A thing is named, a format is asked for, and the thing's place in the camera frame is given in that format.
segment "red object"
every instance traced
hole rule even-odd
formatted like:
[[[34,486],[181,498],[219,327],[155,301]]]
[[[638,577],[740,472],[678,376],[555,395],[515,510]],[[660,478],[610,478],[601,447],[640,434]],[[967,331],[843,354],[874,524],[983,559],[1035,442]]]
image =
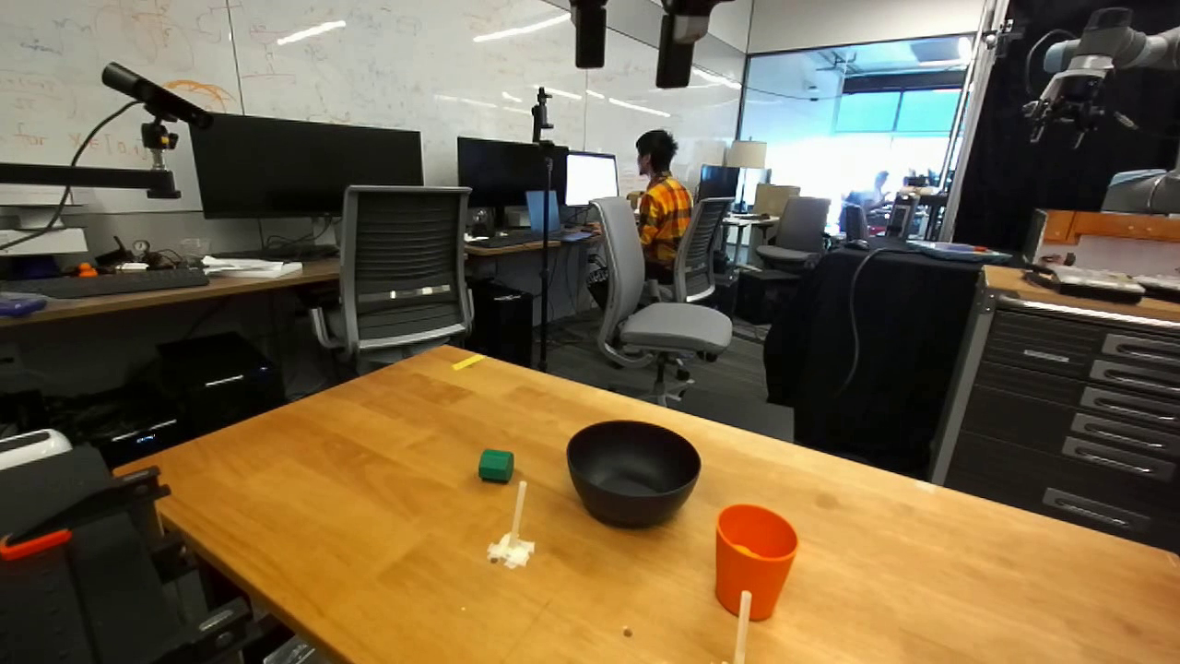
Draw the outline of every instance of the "red object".
[[[24,542],[0,542],[0,559],[2,559],[2,565],[34,559],[34,557],[66,551],[70,542],[72,542],[70,532],[43,532],[43,535],[24,540]]]
[[[717,596],[724,610],[736,615],[736,596],[748,591],[748,621],[769,621],[798,547],[798,529],[778,513],[763,504],[725,504],[717,520]]]

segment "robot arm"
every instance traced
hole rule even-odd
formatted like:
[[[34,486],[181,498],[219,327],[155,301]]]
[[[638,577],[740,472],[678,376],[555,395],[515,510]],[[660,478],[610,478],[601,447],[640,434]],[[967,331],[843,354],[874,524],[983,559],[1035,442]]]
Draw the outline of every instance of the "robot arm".
[[[1106,54],[1114,71],[1180,71],[1180,24],[1138,33],[1132,12],[1100,12],[1082,40],[1043,51],[1043,71],[1057,75],[1084,54]]]
[[[1104,6],[1077,40],[1052,43],[1039,65],[1053,76],[1025,104],[1034,145],[1052,120],[1082,129],[1077,145],[1109,114],[1123,129],[1134,129],[1132,117],[1104,104],[1106,76],[1114,71],[1180,71],[1180,24],[1166,33],[1138,33],[1132,24],[1132,12]]]

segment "dark hair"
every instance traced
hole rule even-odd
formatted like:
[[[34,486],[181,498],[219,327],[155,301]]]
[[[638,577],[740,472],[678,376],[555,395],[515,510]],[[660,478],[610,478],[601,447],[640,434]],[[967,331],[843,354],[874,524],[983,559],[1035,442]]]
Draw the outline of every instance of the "dark hair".
[[[675,147],[678,147],[675,136],[664,134],[664,129],[653,129],[653,134],[644,134],[644,136],[634,140],[634,152],[638,152],[638,154],[649,154],[649,160],[653,160],[653,170],[666,170],[672,160],[675,160]]]

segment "black bowl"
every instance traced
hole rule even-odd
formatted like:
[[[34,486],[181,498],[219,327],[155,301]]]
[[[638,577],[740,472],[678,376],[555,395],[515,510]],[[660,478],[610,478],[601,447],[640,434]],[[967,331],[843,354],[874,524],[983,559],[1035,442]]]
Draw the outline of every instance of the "black bowl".
[[[699,456],[683,434],[640,420],[590,423],[565,456],[587,513],[616,529],[672,520],[699,476]]]

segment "orange shirt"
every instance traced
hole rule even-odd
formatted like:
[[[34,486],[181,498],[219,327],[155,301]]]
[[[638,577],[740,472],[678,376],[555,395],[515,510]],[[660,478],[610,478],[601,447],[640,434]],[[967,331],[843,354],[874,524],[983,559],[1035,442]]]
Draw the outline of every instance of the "orange shirt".
[[[672,268],[678,253],[678,241],[691,235],[692,224],[692,195],[675,178],[649,183],[638,213],[640,253],[653,265]]]

